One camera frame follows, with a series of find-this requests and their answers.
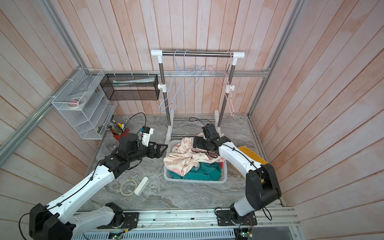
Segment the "green jacket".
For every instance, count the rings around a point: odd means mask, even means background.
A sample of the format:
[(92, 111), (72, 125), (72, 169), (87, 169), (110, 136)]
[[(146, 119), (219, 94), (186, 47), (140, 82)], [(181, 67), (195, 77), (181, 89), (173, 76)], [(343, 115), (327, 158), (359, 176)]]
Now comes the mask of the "green jacket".
[(168, 173), (173, 179), (178, 180), (219, 181), (222, 175), (222, 167), (222, 163), (200, 163), (198, 168), (192, 167), (184, 176), (179, 175), (181, 171), (176, 173), (168, 170)]

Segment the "pink hanger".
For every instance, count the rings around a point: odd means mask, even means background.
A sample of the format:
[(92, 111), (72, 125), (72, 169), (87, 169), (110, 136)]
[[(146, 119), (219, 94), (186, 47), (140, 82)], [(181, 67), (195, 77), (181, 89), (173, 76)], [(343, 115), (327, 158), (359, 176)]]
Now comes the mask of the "pink hanger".
[(233, 78), (233, 70), (232, 68), (235, 67), (232, 65), (233, 63), (233, 53), (231, 53), (230, 51), (227, 51), (224, 55), (224, 52), (220, 52), (220, 58), (221, 57), (226, 57), (226, 58), (230, 58), (230, 60), (227, 60), (227, 66), (225, 68), (225, 70), (221, 71), (219, 70), (218, 68), (214, 68), (212, 65), (209, 65), (208, 66), (208, 72), (210, 73), (210, 75), (212, 76), (212, 78), (215, 79), (215, 81), (217, 82), (216, 84), (214, 84), (214, 90), (213, 90), (213, 95), (214, 97), (218, 97), (219, 94), (218, 94), (218, 86), (221, 87), (221, 92), (220, 92), (220, 105), (217, 105), (218, 107), (218, 111), (219, 111), (219, 116), (223, 116), (226, 108), (227, 108), (227, 104), (228, 104), (228, 94), (232, 95), (230, 92), (231, 92), (231, 81), (232, 81), (232, 78)]

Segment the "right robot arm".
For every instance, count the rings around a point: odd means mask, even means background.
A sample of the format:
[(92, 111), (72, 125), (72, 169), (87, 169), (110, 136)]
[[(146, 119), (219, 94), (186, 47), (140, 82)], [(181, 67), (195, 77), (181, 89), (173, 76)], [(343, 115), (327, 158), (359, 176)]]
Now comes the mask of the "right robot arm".
[(229, 138), (221, 137), (213, 124), (205, 125), (202, 130), (204, 136), (195, 136), (193, 147), (224, 158), (246, 179), (245, 196), (230, 206), (225, 219), (240, 224), (248, 214), (264, 209), (282, 196), (272, 165), (263, 165), (248, 157)]

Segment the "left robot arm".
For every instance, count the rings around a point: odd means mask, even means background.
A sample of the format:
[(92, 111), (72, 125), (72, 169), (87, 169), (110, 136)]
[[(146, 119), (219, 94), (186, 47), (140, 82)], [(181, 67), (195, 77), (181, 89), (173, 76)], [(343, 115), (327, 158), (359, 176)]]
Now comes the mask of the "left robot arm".
[(101, 188), (132, 170), (132, 162), (159, 159), (167, 148), (168, 145), (150, 142), (147, 137), (140, 140), (136, 134), (120, 138), (119, 146), (81, 182), (47, 205), (37, 204), (27, 213), (29, 236), (34, 240), (71, 240), (101, 226), (126, 226), (123, 209), (114, 203), (81, 215), (76, 212)]

